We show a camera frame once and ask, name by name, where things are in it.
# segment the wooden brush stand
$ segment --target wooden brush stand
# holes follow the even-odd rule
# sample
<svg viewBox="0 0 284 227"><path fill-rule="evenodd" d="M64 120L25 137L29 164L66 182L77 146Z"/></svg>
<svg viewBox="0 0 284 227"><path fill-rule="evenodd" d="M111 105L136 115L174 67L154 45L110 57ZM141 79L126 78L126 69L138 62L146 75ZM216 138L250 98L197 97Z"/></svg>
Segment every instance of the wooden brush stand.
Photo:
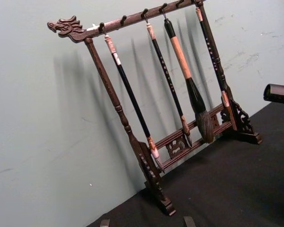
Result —
<svg viewBox="0 0 284 227"><path fill-rule="evenodd" d="M190 5L193 5L193 1L180 0L167 4L164 10L165 13L168 13L173 10L187 7ZM161 6L149 9L147 13L148 19L160 15L160 9ZM130 16L123 16L120 19L105 23L104 25L106 33L143 21L144 19L141 16L142 13L143 12L139 12ZM137 157L139 166L146 178L145 185L156 198L156 201L158 202L160 208L166 214L170 216L173 215L176 210L173 207L170 199L164 194L163 189L160 185L160 173L162 170L156 167L151 157L151 151L148 146L145 143L138 141L134 136L131 126L129 125L129 122L123 112L119 98L113 88L113 85L109 80L106 70L93 44L93 37L103 35L103 30L101 29L101 27L95 26L92 29L82 29L82 25L80 25L80 21L76 19L76 16L73 16L71 19L68 20L59 19L57 22L48 22L47 26L54 32L56 32L57 30L60 31L58 33L60 37L69 37L75 43L84 42L86 44L94 61L94 64L103 81L103 84L107 90L107 93L111 99L111 102L120 117L120 121L124 127L125 132L128 135L129 142ZM262 140L260 138L259 133L254 132L254 129L250 124L248 114L244 112L241 109L240 105L234 101L231 89L227 85L225 78L223 79L223 86L227 88L226 90L231 105L231 113L223 106L223 104L220 104L209 111L209 114L214 124L214 135L222 135L224 137L232 137L237 140L253 144L260 144ZM222 117L221 124L219 124L217 120L217 114L219 113ZM189 129L192 130L194 127L196 127L196 122L192 121L188 124L188 126ZM183 159L190 152L194 151L203 144L203 139L199 139L195 141L192 147L190 148L184 138L182 129L176 130L172 134L156 142L157 149L166 148L170 156L170 159L163 163L163 170L167 170L173 164Z"/></svg>

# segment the calligraphy brush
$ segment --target calligraphy brush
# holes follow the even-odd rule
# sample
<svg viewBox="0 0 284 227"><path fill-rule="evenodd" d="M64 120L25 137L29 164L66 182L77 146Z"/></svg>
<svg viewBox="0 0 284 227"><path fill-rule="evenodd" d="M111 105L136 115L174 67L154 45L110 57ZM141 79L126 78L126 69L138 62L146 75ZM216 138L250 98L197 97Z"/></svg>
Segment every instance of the calligraphy brush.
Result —
<svg viewBox="0 0 284 227"><path fill-rule="evenodd" d="M199 22L200 22L200 26L203 32L203 36L207 45L207 49L209 52L209 55L211 57L212 63L213 63L213 68L216 74L216 77L218 79L218 83L221 89L221 93L222 93L222 102L224 107L227 109L227 111L229 112L230 115L230 121L232 124L232 128L236 131L237 130L237 126L236 126L236 122L231 110L231 105L229 102L229 97L227 95L227 88L224 87L223 82L222 82L222 78L225 78L224 75L224 70L222 68L221 65L221 60L219 57L219 53L218 53L218 49L217 46L215 44L214 38L213 38L213 34L211 32L210 26L209 26L209 22L203 7L203 2L199 2L197 3L195 0L195 5L196 5L196 9L195 12L198 16Z"/></svg>
<svg viewBox="0 0 284 227"><path fill-rule="evenodd" d="M167 83L169 85L169 89L171 91L171 94L172 94L172 97L174 99L174 102L176 104L176 107L177 107L177 111L179 113L179 116L180 116L180 119L181 119L181 122L182 122L182 126L183 126L183 132L185 134L185 137L186 137L186 140L187 140L187 143L188 145L191 147L192 146L192 141L191 141L191 138L190 138L190 130L189 130L189 127L188 127L188 124L186 122L186 119L185 119L185 116L182 112L182 109L181 109L181 106L180 106L180 102L178 100L178 97L177 97L177 94L176 94L176 91L175 91L175 88L173 86L173 83L171 81L171 78L170 78L170 74L169 74L169 71L165 65L165 61L163 59L163 56L161 54L161 51L160 51L160 48L159 48L159 45L158 45L158 42L157 42L157 39L156 39L156 36L153 32L153 29L152 29L152 26L150 23L148 23L148 20L147 18L145 17L145 13L147 12L147 9L144 10L144 19L146 21L146 27L147 27L147 31L151 37L151 41L152 41L152 44L153 44L153 47L157 53L157 56L158 56L158 59L160 61L160 64L161 64L161 67L163 69L163 72L164 72L164 75L165 75L165 78L167 80Z"/></svg>
<svg viewBox="0 0 284 227"><path fill-rule="evenodd" d="M164 5L166 5L166 3L163 4L161 8L161 12L163 13L163 16L165 18L164 27L169 36L170 42L172 44L172 47L174 49L174 52L176 54L177 60L180 64L182 73L186 81L190 104L195 112L196 124L198 126L198 129L204 141L206 143L211 143L214 138L213 122L211 120L209 113L206 110L202 96L192 79L188 64L184 57L183 51L181 49L180 43L178 41L178 38L176 36L172 23L170 20L168 20L168 18L166 18L166 15L163 9Z"/></svg>
<svg viewBox="0 0 284 227"><path fill-rule="evenodd" d="M111 37L109 35L105 35L105 42L106 42L106 44L107 44L107 46L108 46L108 48L109 48L109 50L111 52L111 55L112 55L112 57L114 59L115 65L116 65L116 67L118 69L118 72L119 72L119 74L121 76L121 79L122 79L122 81L124 83L124 86L125 86L125 88L127 90L129 98L130 98L130 100L131 100L131 102L133 104L133 107L134 107L137 115L138 115L138 119L139 119L139 121L141 123L141 126L143 128L144 134L145 134L145 136L147 138L147 141L148 141L148 144L150 146L151 154L154 157L154 159L155 159L156 163L158 164L158 166L160 167L160 169L164 172L163 164L162 164L162 162L160 160L160 155L159 155L159 152L157 150L157 147L156 147L155 143L153 142L153 139L152 139L151 134L150 134L150 132L149 132L149 130L147 128L146 122L145 122L145 120L143 118L143 115L141 113L141 110L139 108L137 100L136 100L136 98L135 98L135 96L133 94L133 90L132 90L132 88L131 88L131 86L129 84L127 76L126 76L126 74L124 72L124 69L122 67L121 61L120 61L120 59L118 57L118 54L117 54L117 52L115 50L115 46L114 46L114 44L112 42L112 39L111 39Z"/></svg>

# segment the black surface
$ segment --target black surface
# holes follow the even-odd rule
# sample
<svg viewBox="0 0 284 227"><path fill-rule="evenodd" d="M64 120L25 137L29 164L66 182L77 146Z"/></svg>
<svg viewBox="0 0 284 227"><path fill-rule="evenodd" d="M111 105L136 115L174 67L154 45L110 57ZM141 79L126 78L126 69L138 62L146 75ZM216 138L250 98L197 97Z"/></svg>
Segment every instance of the black surface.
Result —
<svg viewBox="0 0 284 227"><path fill-rule="evenodd" d="M177 212L164 215L142 190L89 227L284 227L284 104L251 117L263 142L220 139L163 177Z"/></svg>

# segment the black cylindrical object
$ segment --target black cylindrical object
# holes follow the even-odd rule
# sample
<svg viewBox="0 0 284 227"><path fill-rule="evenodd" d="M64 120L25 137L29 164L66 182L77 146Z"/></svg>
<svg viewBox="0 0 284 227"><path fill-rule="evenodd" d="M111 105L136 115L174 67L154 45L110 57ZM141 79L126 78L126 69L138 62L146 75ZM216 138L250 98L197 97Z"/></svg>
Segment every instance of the black cylindrical object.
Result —
<svg viewBox="0 0 284 227"><path fill-rule="evenodd" d="M284 103L284 85L268 84L264 90L264 100Z"/></svg>

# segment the carved dragon head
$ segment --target carved dragon head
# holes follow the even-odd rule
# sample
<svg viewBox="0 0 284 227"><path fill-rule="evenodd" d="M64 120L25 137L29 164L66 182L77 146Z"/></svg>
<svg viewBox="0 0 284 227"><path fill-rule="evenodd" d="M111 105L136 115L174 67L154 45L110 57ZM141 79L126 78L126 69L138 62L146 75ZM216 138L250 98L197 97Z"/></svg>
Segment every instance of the carved dragon head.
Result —
<svg viewBox="0 0 284 227"><path fill-rule="evenodd" d="M60 31L58 35L60 37L66 37L70 35L70 33L82 33L82 25L80 25L80 21L77 20L76 16L72 16L71 19L59 19L57 23L55 22L48 22L47 27L51 29L53 32Z"/></svg>

